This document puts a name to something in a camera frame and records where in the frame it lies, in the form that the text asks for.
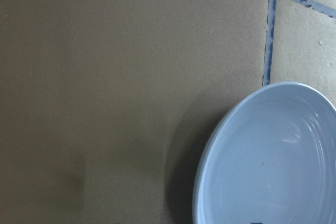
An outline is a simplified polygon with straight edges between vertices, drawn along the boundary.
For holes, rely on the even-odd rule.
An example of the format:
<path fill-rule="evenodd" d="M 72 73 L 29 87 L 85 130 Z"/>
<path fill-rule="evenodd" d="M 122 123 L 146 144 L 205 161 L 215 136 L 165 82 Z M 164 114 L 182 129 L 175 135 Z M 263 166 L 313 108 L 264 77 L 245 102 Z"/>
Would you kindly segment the blue ceramic plate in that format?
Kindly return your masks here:
<path fill-rule="evenodd" d="M 199 160 L 194 223 L 335 223 L 335 107 L 298 82 L 230 109 Z"/>

